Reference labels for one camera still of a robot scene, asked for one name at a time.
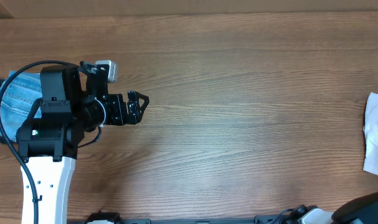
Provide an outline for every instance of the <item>wooden table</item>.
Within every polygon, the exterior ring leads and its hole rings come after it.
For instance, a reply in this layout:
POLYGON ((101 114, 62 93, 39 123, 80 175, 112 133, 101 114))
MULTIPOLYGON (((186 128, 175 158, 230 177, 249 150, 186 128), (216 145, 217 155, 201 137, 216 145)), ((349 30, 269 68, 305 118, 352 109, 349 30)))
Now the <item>wooden table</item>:
MULTIPOLYGON (((362 171, 378 12, 0 20, 0 77, 44 59, 114 60, 110 92, 151 101, 142 123, 79 150, 69 218, 335 210, 378 191, 362 171)), ((0 223, 21 209, 19 166, 0 145, 0 223)))

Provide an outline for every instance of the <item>thin wire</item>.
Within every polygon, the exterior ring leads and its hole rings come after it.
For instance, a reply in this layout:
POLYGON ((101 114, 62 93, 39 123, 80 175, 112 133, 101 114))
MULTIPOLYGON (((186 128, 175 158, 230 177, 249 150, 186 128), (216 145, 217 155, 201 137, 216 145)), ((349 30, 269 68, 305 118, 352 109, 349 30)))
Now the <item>thin wire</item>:
POLYGON ((18 75, 20 75, 22 72, 26 71, 29 68, 35 67, 37 65, 47 64, 47 63, 59 64, 59 65, 74 65, 72 63, 61 62, 61 61, 58 61, 58 60, 44 60, 44 61, 40 61, 40 62, 31 63, 29 65, 26 65, 25 67, 20 68, 13 75, 11 75, 4 82, 4 84, 3 84, 2 88, 1 88, 1 91, 0 91, 0 132, 1 132, 2 136, 3 136, 3 138, 5 139, 7 146, 9 146, 10 151, 13 153, 14 157, 17 159, 17 161, 20 163, 22 169, 26 173, 26 176, 28 178, 29 184, 31 186, 31 190, 32 190, 32 202, 34 203, 34 224, 38 224, 38 221, 39 221, 39 208, 38 208, 37 189, 36 189, 36 186, 35 186, 34 179, 32 178, 31 172, 29 171, 29 169, 28 169, 27 165, 24 163, 24 161, 21 159, 19 153, 14 148, 11 140, 9 139, 9 137, 7 136, 6 131, 3 128, 2 119, 1 119, 1 104, 2 104, 3 94, 5 93, 7 87, 10 85, 10 83, 13 81, 13 79, 15 79, 18 75))
POLYGON ((98 127, 97 127, 97 130, 98 130, 98 132, 97 132, 97 135, 96 135, 96 137, 95 137, 94 140, 92 140, 92 141, 90 141, 90 142, 88 142, 88 143, 85 143, 85 144, 83 144, 83 145, 81 145, 81 146, 78 146, 78 148, 81 148, 81 147, 84 147, 84 146, 87 146, 87 145, 90 145, 90 144, 93 144, 93 143, 99 141, 100 136, 102 135, 102 128, 101 128, 100 126, 98 126, 98 127))
POLYGON ((281 217, 284 215, 284 213, 286 213, 286 212, 292 212, 293 211, 293 209, 292 208, 290 208, 290 209, 286 209, 286 210, 283 210, 282 212, 280 212, 280 214, 278 214, 277 215, 277 217, 274 219, 274 220, 272 220, 272 221, 270 221, 270 222, 268 222, 268 223, 265 223, 265 224, 274 224, 277 220, 279 220, 279 219, 281 219, 281 217))

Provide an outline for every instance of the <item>folded cloth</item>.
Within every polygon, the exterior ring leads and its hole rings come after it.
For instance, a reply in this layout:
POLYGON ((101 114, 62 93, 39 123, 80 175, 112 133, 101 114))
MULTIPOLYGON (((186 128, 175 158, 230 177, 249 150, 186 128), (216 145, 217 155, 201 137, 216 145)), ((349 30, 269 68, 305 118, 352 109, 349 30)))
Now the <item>folded cloth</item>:
MULTIPOLYGON (((41 97, 39 74, 22 73, 10 83, 2 98, 1 119, 11 140, 16 141, 17 130, 26 120, 33 102, 41 97)), ((41 117, 40 109, 34 117, 41 117)))
POLYGON ((378 94, 370 93, 364 119, 366 159, 363 170, 378 175, 378 94))

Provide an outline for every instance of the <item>denim cloth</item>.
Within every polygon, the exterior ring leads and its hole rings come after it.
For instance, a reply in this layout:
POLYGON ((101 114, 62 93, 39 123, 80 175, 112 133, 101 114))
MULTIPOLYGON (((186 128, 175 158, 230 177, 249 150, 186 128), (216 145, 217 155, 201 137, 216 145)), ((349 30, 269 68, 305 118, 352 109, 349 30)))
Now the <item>denim cloth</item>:
MULTIPOLYGON (((1 119, 7 136, 16 141, 16 132, 26 120, 33 102, 42 97, 39 74, 21 73, 3 94, 1 119)), ((40 109, 35 118, 40 118, 40 109)))

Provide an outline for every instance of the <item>light blue fabric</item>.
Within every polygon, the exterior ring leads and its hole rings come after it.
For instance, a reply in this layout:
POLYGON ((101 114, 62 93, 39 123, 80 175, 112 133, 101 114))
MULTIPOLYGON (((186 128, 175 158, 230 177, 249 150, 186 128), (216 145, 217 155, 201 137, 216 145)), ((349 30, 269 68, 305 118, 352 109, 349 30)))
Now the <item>light blue fabric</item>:
MULTIPOLYGON (((16 141, 17 129, 26 120, 33 102, 42 97, 39 74, 22 73, 9 85, 2 98, 1 119, 7 136, 16 141)), ((40 109, 35 118, 40 118, 40 109)))

